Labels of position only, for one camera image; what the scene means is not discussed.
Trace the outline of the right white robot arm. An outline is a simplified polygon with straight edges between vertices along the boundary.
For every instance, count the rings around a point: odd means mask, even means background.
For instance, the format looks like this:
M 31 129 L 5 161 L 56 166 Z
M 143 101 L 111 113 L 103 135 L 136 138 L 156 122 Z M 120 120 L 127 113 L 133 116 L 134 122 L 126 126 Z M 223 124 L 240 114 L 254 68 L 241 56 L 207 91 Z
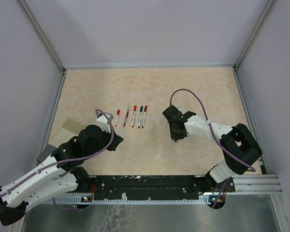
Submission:
M 208 173 L 206 185 L 211 191 L 218 191 L 223 181 L 236 174 L 252 170 L 252 165 L 262 156 L 262 149 L 246 125 L 226 126 L 211 122 L 196 113 L 182 113 L 174 105 L 162 114 L 167 119 L 171 139 L 175 142 L 188 135 L 201 136 L 214 141 L 223 152 L 224 160 L 214 166 Z

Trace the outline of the dark red pen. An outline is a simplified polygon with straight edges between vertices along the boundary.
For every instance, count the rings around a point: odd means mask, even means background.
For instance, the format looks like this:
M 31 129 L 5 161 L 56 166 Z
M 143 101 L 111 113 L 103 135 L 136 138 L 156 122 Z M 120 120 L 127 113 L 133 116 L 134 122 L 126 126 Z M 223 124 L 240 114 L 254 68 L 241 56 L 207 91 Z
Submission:
M 144 126 L 145 126 L 146 113 L 147 113 L 147 105 L 144 107 L 143 121 L 142 121 L 142 125 L 141 125 L 142 128 L 144 128 Z

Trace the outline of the black tip white pen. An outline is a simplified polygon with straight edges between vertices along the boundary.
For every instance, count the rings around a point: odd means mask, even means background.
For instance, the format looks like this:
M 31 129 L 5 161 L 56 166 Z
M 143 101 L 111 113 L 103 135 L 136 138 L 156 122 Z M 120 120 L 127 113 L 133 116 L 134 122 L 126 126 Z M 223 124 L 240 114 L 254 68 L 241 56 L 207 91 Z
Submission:
M 122 137 L 122 135 L 123 135 L 123 127 L 121 127 L 119 131 L 119 136 Z

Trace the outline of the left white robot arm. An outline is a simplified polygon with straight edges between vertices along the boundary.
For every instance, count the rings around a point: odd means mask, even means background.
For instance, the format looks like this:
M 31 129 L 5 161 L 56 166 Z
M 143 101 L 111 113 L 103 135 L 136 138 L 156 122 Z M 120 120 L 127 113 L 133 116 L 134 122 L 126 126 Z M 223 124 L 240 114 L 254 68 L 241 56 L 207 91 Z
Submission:
M 14 224 L 37 205 L 58 195 L 87 191 L 91 180 L 81 164 L 92 155 L 116 150 L 123 140 L 114 131 L 89 125 L 79 135 L 59 145 L 27 174 L 0 186 L 1 224 Z

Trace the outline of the black capped white pen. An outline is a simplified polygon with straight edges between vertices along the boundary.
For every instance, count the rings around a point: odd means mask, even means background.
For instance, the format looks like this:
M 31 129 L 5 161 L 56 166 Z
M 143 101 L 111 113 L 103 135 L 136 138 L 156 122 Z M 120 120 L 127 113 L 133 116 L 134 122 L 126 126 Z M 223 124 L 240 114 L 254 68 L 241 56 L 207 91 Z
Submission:
M 117 112 L 116 112 L 115 127 L 118 125 L 119 116 L 120 116 L 120 109 L 118 109 Z

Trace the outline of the blue end white pen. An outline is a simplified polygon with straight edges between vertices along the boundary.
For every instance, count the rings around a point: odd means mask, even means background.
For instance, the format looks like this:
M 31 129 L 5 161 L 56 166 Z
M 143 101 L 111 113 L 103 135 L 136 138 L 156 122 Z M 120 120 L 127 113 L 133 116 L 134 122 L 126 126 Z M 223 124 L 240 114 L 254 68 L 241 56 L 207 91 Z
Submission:
M 137 126 L 138 129 L 141 127 L 142 114 L 143 114 L 143 106 L 140 107 L 139 118 L 138 118 L 138 126 Z

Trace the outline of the red capped white pen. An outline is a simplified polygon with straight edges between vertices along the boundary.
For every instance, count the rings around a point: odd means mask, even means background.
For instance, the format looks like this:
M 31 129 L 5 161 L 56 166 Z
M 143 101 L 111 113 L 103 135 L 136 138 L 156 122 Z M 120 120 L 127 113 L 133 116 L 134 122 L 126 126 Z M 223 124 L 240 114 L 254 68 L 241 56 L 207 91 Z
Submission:
M 137 111 L 137 105 L 134 105 L 134 107 L 133 107 L 133 115 L 132 115 L 132 124 L 131 124 L 132 128 L 134 128 L 134 125 L 135 125 L 136 111 Z

